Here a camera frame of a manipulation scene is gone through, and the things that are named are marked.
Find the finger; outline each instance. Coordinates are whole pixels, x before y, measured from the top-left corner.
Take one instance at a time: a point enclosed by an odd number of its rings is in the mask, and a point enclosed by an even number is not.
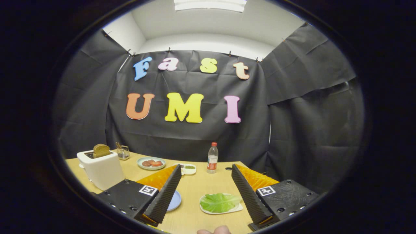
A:
[[[196,234],[213,234],[213,233],[208,230],[201,229],[201,230],[196,231]]]
[[[214,234],[231,234],[227,226],[219,226],[215,229]]]

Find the black curtain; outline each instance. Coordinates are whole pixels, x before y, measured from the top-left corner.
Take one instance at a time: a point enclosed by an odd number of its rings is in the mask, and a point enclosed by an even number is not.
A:
[[[268,175],[321,193],[358,153],[364,124],[357,77],[341,51],[304,24],[261,62],[271,137]]]
[[[335,44],[308,24],[262,62],[187,50],[127,56],[101,31],[70,62],[53,112],[57,144],[65,157],[75,158],[99,143],[115,148],[118,141],[144,155],[203,162],[210,143],[217,142],[219,161],[242,161],[321,193],[340,179],[357,154],[364,121],[357,77]],[[135,81],[134,64],[149,56],[147,75]],[[176,70],[158,69],[167,57],[179,59]],[[216,59],[218,70],[201,72],[203,58]],[[248,66],[248,80],[236,76],[237,62]],[[203,94],[203,121],[165,121],[171,92],[180,93],[184,102],[193,93]],[[144,119],[126,115],[129,93],[155,95]],[[240,98],[240,123],[224,121],[226,95]],[[143,97],[137,100],[136,111],[143,103]]]
[[[152,57],[145,77],[134,81],[134,64]],[[174,71],[159,70],[158,65],[167,57],[179,59]],[[202,73],[203,58],[217,60],[218,70]],[[250,78],[236,76],[234,63],[248,66]],[[204,162],[211,142],[218,143],[219,161],[242,161],[258,171],[265,170],[269,143],[270,120],[266,104],[266,81],[260,63],[244,57],[228,56],[217,52],[171,51],[151,52],[130,57],[117,74],[109,99],[107,143],[114,147],[118,141],[131,151],[167,159]],[[177,92],[186,102],[193,93],[204,95],[201,103],[201,123],[167,122],[169,99],[167,94]],[[149,114],[141,120],[126,115],[127,95],[151,93]],[[228,124],[224,96],[240,98],[240,123]],[[144,99],[137,100],[136,111],[143,108]]]
[[[104,31],[91,36],[69,62],[52,107],[53,133],[63,157],[106,143],[108,99],[116,74],[128,57]]]

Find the letter f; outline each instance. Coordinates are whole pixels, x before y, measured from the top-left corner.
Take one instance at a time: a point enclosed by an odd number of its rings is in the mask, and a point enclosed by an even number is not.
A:
[[[151,60],[152,57],[147,57],[133,66],[136,69],[136,77],[134,78],[134,80],[138,80],[147,74],[145,70],[149,69],[148,62],[150,62]]]

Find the lettuce leaf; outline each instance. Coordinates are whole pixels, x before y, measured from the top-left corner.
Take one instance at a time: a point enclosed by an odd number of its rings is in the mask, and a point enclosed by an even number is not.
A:
[[[242,198],[240,196],[226,195],[223,193],[206,194],[201,199],[201,206],[211,213],[223,213],[237,206]]]

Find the toaster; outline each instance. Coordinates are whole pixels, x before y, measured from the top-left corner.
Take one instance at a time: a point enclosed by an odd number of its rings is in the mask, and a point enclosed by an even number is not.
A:
[[[93,150],[77,153],[79,166],[85,170],[89,180],[99,189],[107,190],[125,179],[116,152],[93,158]]]

